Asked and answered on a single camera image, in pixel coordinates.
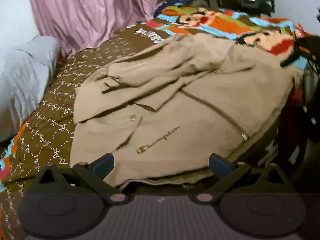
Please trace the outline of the tan Champion jacket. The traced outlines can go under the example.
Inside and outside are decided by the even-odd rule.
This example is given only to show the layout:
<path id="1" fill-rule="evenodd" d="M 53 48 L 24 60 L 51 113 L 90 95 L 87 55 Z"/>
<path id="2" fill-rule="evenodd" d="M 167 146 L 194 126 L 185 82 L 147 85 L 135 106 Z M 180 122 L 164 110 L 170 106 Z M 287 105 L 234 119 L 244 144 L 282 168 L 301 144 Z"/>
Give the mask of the tan Champion jacket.
<path id="1" fill-rule="evenodd" d="M 70 164 L 107 153 L 124 188 L 194 183 L 212 153 L 235 161 L 276 122 L 303 71 L 213 35 L 173 35 L 117 59 L 75 90 Z"/>

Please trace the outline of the dark blue clothing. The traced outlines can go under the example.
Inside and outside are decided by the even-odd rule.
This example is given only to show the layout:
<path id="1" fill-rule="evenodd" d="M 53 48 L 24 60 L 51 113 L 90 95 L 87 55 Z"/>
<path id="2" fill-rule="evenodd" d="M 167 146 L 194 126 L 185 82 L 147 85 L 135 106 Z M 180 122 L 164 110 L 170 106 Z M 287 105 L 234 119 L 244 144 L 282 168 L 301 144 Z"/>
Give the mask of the dark blue clothing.
<path id="1" fill-rule="evenodd" d="M 193 0 L 166 0 L 165 2 L 161 3 L 153 13 L 153 16 L 158 16 L 162 10 L 164 10 L 166 7 L 172 6 L 172 5 L 185 5 L 191 3 Z"/>

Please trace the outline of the brown patterned bed sheet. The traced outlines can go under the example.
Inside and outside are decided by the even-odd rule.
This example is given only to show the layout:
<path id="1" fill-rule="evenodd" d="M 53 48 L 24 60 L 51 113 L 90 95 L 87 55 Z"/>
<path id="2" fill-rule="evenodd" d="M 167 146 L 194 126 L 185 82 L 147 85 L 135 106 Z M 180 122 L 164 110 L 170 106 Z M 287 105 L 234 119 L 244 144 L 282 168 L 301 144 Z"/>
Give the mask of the brown patterned bed sheet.
<path id="1" fill-rule="evenodd" d="M 152 20 L 115 34 L 98 48 L 85 49 L 58 65 L 57 75 L 39 107 L 10 142 L 1 144 L 1 239 L 22 239 L 16 206 L 40 167 L 69 165 L 73 140 L 75 89 L 103 65 L 130 56 L 175 34 L 210 33 L 252 44 L 277 56 L 307 33 L 287 18 L 259 17 L 228 9 L 194 5 L 165 7 Z"/>

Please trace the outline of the grey pillow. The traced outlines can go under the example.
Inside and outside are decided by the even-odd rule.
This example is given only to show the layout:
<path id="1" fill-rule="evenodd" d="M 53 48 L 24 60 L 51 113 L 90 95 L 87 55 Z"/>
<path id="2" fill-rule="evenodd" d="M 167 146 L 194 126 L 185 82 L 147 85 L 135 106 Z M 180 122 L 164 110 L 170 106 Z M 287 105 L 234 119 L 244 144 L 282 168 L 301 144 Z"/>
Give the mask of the grey pillow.
<path id="1" fill-rule="evenodd" d="M 58 40 L 50 36 L 1 49 L 1 141 L 14 136 L 39 106 L 59 52 Z"/>

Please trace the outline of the pink curtain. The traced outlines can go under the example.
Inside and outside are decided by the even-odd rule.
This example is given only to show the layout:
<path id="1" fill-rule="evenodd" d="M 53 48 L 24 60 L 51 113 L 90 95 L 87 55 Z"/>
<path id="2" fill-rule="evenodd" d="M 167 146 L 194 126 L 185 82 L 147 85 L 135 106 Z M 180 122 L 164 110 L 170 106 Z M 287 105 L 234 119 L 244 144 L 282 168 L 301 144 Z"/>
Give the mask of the pink curtain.
<path id="1" fill-rule="evenodd" d="M 95 48 L 114 33 L 153 18 L 166 0 L 30 0 L 43 36 L 60 42 L 64 57 Z"/>

